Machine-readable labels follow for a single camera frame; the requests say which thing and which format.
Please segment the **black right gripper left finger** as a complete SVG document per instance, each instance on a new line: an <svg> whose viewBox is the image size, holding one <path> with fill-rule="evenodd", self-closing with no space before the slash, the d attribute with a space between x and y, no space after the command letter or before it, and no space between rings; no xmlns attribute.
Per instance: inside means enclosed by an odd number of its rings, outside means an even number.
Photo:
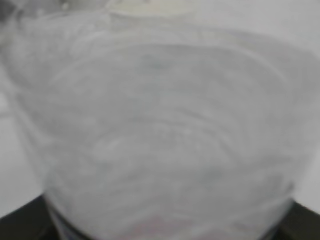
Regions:
<svg viewBox="0 0 320 240"><path fill-rule="evenodd" d="M2 240L58 240L42 196L0 219Z"/></svg>

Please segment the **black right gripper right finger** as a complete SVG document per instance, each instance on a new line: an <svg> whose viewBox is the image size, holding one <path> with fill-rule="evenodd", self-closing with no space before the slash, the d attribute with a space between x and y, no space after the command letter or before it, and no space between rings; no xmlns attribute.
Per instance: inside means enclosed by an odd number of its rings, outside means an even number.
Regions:
<svg viewBox="0 0 320 240"><path fill-rule="evenodd" d="M271 240L319 240L320 215L291 200L277 209L276 225L269 238Z"/></svg>

